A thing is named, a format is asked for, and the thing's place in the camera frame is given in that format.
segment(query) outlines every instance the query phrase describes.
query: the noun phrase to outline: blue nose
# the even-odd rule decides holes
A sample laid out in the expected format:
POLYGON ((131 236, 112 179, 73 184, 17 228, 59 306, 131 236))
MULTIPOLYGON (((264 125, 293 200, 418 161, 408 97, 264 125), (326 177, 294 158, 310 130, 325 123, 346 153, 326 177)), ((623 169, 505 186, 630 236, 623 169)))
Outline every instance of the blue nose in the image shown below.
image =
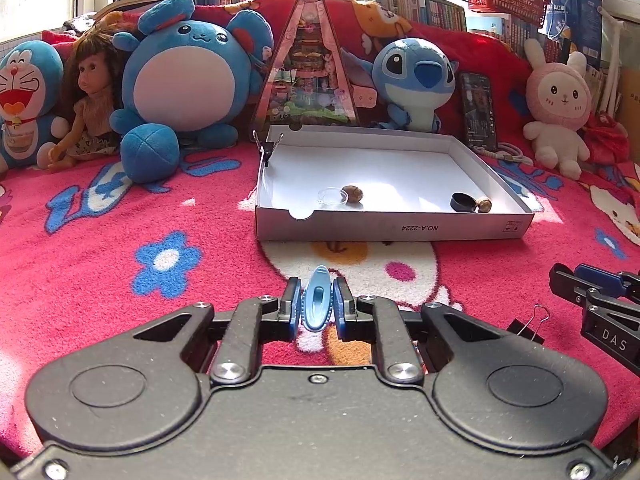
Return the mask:
POLYGON ((431 89, 442 79, 442 67, 433 61, 419 61, 415 64, 414 74, 422 86, 431 89))

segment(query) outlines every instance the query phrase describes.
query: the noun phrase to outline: white rabbit plush toy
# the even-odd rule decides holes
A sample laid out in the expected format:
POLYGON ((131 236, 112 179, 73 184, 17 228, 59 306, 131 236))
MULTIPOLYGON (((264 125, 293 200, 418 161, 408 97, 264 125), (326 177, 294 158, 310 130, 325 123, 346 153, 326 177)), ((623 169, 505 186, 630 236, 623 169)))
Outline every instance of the white rabbit plush toy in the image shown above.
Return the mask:
POLYGON ((537 40, 527 40, 524 51, 533 72, 527 79, 527 106, 534 122, 525 124, 524 137, 532 140, 535 159, 550 170, 558 167, 562 176, 578 180, 578 160, 590 153, 576 133, 589 119, 591 94, 584 73, 587 59, 572 52, 566 65, 547 63, 537 40))

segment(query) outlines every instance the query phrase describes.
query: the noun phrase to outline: rabbit ear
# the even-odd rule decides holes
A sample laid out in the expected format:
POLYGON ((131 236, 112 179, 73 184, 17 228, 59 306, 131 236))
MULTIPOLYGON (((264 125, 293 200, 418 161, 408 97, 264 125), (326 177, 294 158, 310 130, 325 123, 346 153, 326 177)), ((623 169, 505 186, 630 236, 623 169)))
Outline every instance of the rabbit ear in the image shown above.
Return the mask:
POLYGON ((573 68, 578 74, 580 74, 580 77, 584 77, 585 72, 587 72, 587 58, 583 53, 578 52, 577 50, 569 54, 569 59, 566 60, 566 65, 573 68))
POLYGON ((525 41, 524 53, 531 63, 533 70, 546 65, 545 51, 542 50, 542 46, 538 43, 538 40, 531 38, 525 41))

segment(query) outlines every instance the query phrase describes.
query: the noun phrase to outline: shallow box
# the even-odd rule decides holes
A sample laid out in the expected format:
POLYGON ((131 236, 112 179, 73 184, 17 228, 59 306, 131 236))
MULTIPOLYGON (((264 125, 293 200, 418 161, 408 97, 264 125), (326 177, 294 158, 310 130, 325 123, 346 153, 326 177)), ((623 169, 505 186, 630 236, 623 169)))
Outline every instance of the shallow box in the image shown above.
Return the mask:
POLYGON ((372 128, 272 126, 278 140, 258 170, 258 240, 427 241, 520 238, 533 212, 505 181, 451 136, 372 128), (327 206, 325 188, 358 186, 355 206, 327 206), (492 201, 489 213, 455 212, 451 195, 492 201))

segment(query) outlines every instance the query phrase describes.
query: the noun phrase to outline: plush toy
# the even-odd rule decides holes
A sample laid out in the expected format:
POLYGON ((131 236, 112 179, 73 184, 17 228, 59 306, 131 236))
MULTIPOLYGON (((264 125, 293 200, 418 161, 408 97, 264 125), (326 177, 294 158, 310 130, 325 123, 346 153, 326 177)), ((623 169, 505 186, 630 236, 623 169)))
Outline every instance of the plush toy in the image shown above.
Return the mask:
POLYGON ((44 41, 26 41, 0 62, 0 174, 19 166, 46 168, 47 154, 69 131, 53 108, 62 85, 62 60, 44 41))
POLYGON ((588 160, 589 149, 576 133, 589 119, 591 94, 583 77, 587 58, 572 52, 566 65, 547 63, 537 40, 524 43, 533 72, 527 80, 527 107, 535 119, 525 124, 524 137, 532 140, 536 161, 562 176, 578 180, 578 160, 588 160))
POLYGON ((110 124, 124 136, 124 171, 140 184, 176 170, 178 139, 211 149, 232 146, 238 131, 229 121, 262 87, 258 70, 273 48, 264 18, 241 10, 222 28, 190 20, 194 10, 193 0, 165 0, 140 16, 142 41, 128 32, 113 38, 132 54, 123 74, 124 108, 110 124))
POLYGON ((413 132, 440 130, 435 111, 456 89, 457 61, 449 61, 437 46, 419 38, 389 43, 373 63, 342 52, 351 82, 375 88, 388 103, 390 121, 379 126, 413 132))

